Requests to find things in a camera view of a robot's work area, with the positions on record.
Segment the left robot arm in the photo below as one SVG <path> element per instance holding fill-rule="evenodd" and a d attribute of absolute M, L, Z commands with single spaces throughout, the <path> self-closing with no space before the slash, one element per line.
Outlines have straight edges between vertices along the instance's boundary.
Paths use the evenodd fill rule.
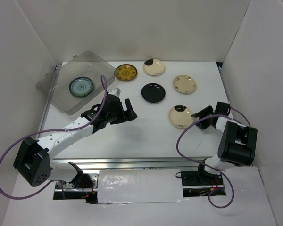
<path fill-rule="evenodd" d="M 130 99 L 121 102 L 118 96 L 108 94 L 103 104 L 96 104 L 74 122 L 48 136 L 22 141 L 14 161 L 14 168 L 32 187 L 47 180 L 65 181 L 73 188 L 83 184 L 83 171 L 73 162 L 63 164 L 52 160 L 77 141 L 91 136 L 107 124 L 120 124 L 137 118 Z"/>

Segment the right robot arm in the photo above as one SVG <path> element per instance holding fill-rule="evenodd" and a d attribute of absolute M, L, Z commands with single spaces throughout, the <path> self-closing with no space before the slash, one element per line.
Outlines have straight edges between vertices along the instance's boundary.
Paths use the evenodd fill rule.
<path fill-rule="evenodd" d="M 215 108 L 208 106 L 191 115 L 204 119 L 196 124 L 200 129 L 211 126 L 223 133 L 217 154 L 198 166 L 196 179 L 200 184 L 207 184 L 228 168 L 250 166 L 254 161 L 258 130 L 250 124 L 243 125 L 235 119 L 221 117 L 229 116 L 231 110 L 233 108 L 228 103 L 218 102 Z"/>

